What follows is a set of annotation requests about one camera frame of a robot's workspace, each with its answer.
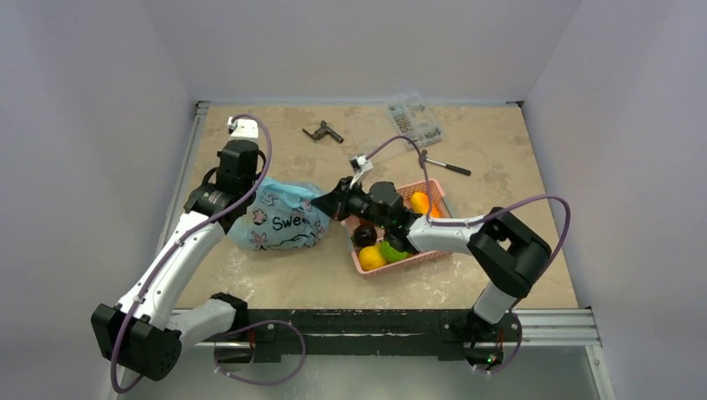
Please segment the light blue plastic bag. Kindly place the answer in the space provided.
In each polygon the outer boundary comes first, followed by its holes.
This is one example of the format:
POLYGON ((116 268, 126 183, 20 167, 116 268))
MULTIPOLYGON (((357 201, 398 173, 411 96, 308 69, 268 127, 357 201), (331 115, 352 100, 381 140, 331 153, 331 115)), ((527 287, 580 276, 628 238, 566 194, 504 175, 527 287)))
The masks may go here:
POLYGON ((330 218, 312 204, 324 194, 310 182, 280 182, 267 177, 226 238, 251 251, 311 248, 324 237, 330 224, 330 218))

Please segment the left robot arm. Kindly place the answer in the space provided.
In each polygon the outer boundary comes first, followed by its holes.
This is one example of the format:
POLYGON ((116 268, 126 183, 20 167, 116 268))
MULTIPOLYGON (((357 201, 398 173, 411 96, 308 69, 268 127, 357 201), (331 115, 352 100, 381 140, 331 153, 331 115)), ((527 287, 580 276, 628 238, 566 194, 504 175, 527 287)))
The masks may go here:
POLYGON ((237 341, 248 332, 244 301, 224 292, 191 311, 174 314, 176 302, 199 265, 255 199, 267 168, 251 140, 231 140, 219 165, 192 191, 172 236, 137 283, 115 305, 100 304, 91 324, 113 384, 124 367, 159 381, 181 354, 216 334, 237 341))

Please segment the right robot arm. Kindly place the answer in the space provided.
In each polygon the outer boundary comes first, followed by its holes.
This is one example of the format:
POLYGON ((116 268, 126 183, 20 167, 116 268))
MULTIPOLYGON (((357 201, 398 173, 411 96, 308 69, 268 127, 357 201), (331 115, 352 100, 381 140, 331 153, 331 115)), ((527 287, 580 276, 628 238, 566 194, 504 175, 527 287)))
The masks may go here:
POLYGON ((406 207, 391 182, 377 182, 364 191, 349 177, 311 203, 336 221, 355 216, 373 223, 400 252, 473 256, 489 278, 468 317, 469 331, 480 339, 500 329, 505 313, 529 295, 557 255, 510 207, 495 207, 485 216, 466 219, 434 218, 406 207))

